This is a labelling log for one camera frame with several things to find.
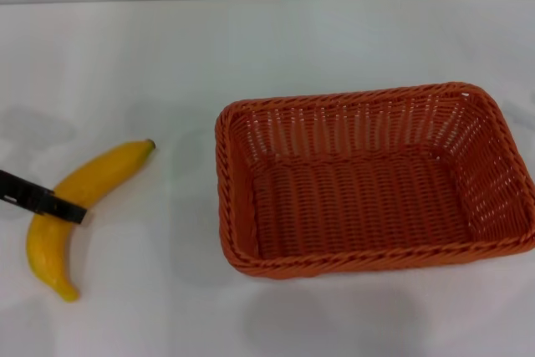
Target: banana tip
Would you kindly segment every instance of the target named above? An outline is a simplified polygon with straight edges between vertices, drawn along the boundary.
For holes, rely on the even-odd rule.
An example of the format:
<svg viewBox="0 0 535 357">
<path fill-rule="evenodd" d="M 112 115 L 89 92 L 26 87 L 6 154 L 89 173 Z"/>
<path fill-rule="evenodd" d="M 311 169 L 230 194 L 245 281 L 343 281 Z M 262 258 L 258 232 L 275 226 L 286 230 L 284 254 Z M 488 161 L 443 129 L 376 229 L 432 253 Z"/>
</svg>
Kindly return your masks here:
<svg viewBox="0 0 535 357">
<path fill-rule="evenodd" d="M 147 138 L 146 141 L 147 141 L 147 142 L 150 142 L 150 143 L 152 144 L 152 149 L 153 149 L 153 150 L 156 149 L 156 143 L 155 143 L 153 140 L 151 140 L 150 138 Z"/>
<path fill-rule="evenodd" d="M 67 303 L 73 303 L 74 301 L 80 298 L 80 293 L 75 288 L 64 290 L 63 292 L 58 291 L 58 293 L 61 296 L 61 298 Z"/>
</svg>

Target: basket rim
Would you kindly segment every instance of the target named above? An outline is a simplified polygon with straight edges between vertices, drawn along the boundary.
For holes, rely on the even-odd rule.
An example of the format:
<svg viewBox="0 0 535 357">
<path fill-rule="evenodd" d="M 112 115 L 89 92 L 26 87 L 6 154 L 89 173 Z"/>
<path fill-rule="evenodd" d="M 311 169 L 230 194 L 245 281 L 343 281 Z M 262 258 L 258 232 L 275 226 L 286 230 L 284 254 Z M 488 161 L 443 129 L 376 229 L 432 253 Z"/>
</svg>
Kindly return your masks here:
<svg viewBox="0 0 535 357">
<path fill-rule="evenodd" d="M 380 250 L 357 250 L 352 252 L 332 252 L 324 254 L 311 254 L 298 257 L 279 258 L 255 258 L 237 246 L 236 234 L 233 230 L 235 222 L 234 211 L 230 208 L 234 196 L 234 185 L 232 181 L 232 165 L 229 165 L 228 157 L 231 154 L 231 144 L 229 141 L 229 130 L 231 123 L 243 113 L 250 113 L 265 109 L 289 110 L 298 108 L 306 104 L 306 107 L 318 108 L 346 103 L 350 99 L 354 101 L 355 96 L 362 98 L 359 103 L 380 102 L 385 99 L 406 98 L 422 96 L 444 96 L 473 94 L 486 101 L 492 118 L 494 131 L 499 135 L 499 140 L 503 143 L 506 151 L 506 158 L 514 171 L 522 178 L 522 204 L 524 206 L 527 219 L 530 222 L 530 229 L 516 237 L 504 237 L 501 240 L 490 242 L 452 242 L 435 246 L 418 247 L 398 247 Z M 503 117 L 496 101 L 482 88 L 463 82 L 447 82 L 443 84 L 423 84 L 409 87 L 398 87 L 393 89 L 379 89 L 371 91 L 359 91 L 337 94 L 321 95 L 298 95 L 285 96 L 266 99 L 245 99 L 229 104 L 219 115 L 216 122 L 216 159 L 217 159 L 217 179 L 219 194 L 219 220 L 220 238 L 225 256 L 231 264 L 238 269 L 247 269 L 262 266 L 266 269 L 289 268 L 290 266 L 308 266 L 319 262 L 329 261 L 331 263 L 344 263 L 353 260 L 375 260 L 377 258 L 402 258 L 410 255 L 420 255 L 422 257 L 440 254 L 454 254 L 462 252 L 485 252 L 496 248 L 518 248 L 530 244 L 529 248 L 535 247 L 535 186 L 527 171 L 527 167 L 520 156 L 514 143 L 507 122 Z"/>
</svg>

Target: banana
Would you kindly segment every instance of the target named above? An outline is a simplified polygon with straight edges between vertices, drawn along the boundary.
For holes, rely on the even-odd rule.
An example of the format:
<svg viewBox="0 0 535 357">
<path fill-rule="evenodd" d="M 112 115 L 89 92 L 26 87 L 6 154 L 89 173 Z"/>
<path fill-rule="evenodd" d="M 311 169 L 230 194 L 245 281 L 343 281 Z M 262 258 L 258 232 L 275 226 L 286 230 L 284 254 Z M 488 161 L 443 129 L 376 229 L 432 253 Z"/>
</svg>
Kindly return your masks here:
<svg viewBox="0 0 535 357">
<path fill-rule="evenodd" d="M 133 176 L 154 149 L 152 140 L 119 145 L 67 176 L 54 188 L 55 196 L 89 209 Z M 67 246 L 74 226 L 50 215 L 35 215 L 26 237 L 26 253 L 33 273 L 68 302 L 79 298 L 68 272 Z"/>
</svg>

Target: wicker basket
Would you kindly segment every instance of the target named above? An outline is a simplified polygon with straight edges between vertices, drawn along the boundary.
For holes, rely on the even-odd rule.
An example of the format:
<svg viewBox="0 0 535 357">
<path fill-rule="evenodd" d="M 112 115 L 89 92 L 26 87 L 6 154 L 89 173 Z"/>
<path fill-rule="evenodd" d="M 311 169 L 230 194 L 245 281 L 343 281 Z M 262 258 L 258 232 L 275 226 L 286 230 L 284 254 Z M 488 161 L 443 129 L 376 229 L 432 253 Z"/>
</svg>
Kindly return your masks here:
<svg viewBox="0 0 535 357">
<path fill-rule="evenodd" d="M 269 278 L 468 263 L 534 247 L 535 191 L 463 83 L 244 100 L 217 121 L 220 236 Z"/>
</svg>

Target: table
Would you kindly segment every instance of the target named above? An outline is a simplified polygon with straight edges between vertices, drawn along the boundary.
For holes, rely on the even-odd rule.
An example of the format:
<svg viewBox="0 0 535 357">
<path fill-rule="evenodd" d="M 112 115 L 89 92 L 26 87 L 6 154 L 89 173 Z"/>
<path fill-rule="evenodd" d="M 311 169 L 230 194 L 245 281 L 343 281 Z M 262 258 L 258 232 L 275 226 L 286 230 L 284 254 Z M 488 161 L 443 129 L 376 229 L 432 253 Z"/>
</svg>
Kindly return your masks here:
<svg viewBox="0 0 535 357">
<path fill-rule="evenodd" d="M 222 256 L 214 133 L 237 99 L 462 80 L 535 172 L 535 0 L 231 0 L 0 7 L 0 166 L 54 186 L 159 146 L 77 229 L 66 304 L 0 205 L 0 355 L 527 356 L 535 252 L 464 266 L 248 278 Z"/>
</svg>

